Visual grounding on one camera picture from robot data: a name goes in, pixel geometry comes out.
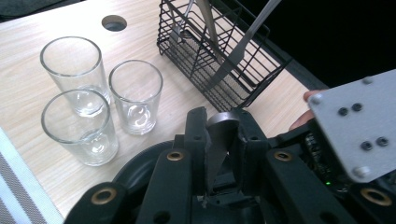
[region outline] gray striped placemat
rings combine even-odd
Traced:
[[[0,224],[63,222],[48,194],[0,128]]]

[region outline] black wire basket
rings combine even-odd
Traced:
[[[216,46],[200,8],[194,3],[187,17],[188,0],[162,0],[157,45],[202,95],[218,110],[249,106],[286,67],[289,61],[267,43],[269,29],[262,25],[245,49],[245,57],[226,77],[216,77],[223,61],[240,41],[255,16],[237,1],[211,1],[218,35]]]

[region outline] table hole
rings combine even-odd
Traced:
[[[110,15],[102,19],[102,25],[111,32],[118,32],[126,28],[127,22],[121,16]]]

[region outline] bolt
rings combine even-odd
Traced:
[[[341,116],[346,116],[346,115],[347,115],[347,108],[341,107],[341,108],[338,110],[338,114],[341,115]]]
[[[365,141],[361,143],[361,148],[368,151],[373,149],[373,145],[369,141]]]
[[[319,105],[323,100],[323,95],[321,93],[317,93],[313,96],[311,96],[311,102],[314,105]]]
[[[361,81],[363,81],[364,84],[368,85],[368,84],[373,83],[373,78],[372,77],[365,77]]]
[[[363,105],[360,103],[356,103],[352,106],[352,109],[356,112],[361,111],[361,109],[363,108]]]
[[[371,173],[370,167],[361,166],[353,169],[353,174],[357,177],[364,178]]]
[[[381,147],[385,147],[388,145],[389,141],[386,137],[379,137],[376,139],[376,143]]]

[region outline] silver metal plate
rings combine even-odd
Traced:
[[[308,99],[351,180],[367,183],[396,169],[396,69]]]

